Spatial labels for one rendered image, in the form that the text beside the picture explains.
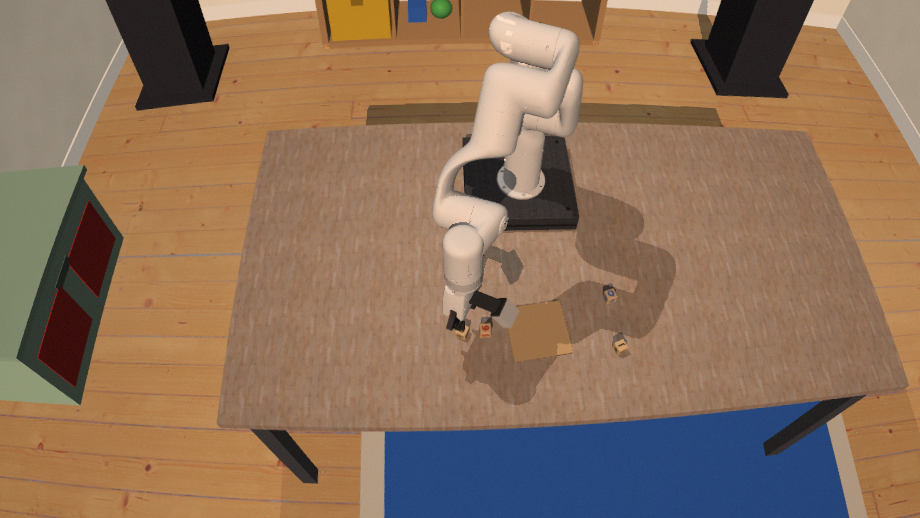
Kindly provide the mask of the orange flat mat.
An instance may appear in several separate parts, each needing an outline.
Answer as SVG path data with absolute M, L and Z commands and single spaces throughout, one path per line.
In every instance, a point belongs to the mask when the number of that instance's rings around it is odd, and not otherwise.
M 573 353 L 560 300 L 515 307 L 507 328 L 514 362 Z

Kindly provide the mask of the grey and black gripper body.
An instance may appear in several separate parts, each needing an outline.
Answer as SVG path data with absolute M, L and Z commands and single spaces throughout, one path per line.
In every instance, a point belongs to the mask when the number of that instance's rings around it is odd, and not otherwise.
M 479 291 L 480 285 L 470 292 L 463 293 L 452 290 L 446 284 L 443 295 L 443 315 L 448 316 L 451 310 L 453 310 L 457 312 L 457 318 L 460 321 L 463 321 L 472 305 L 469 304 L 469 301 L 472 298 L 475 290 Z

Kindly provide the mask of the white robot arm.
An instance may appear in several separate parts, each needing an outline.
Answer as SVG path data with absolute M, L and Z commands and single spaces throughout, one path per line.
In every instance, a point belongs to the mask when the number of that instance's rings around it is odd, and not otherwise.
M 508 211 L 454 191 L 459 170 L 475 160 L 505 157 L 497 175 L 501 191 L 515 199 L 537 196 L 545 185 L 544 133 L 573 134 L 583 92 L 574 68 L 580 48 L 574 32 L 503 12 L 491 21 L 489 38 L 510 63 L 487 68 L 470 141 L 443 167 L 432 210 L 434 222 L 449 229 L 443 238 L 445 282 L 463 293 L 480 285 L 483 256 L 505 230 Z

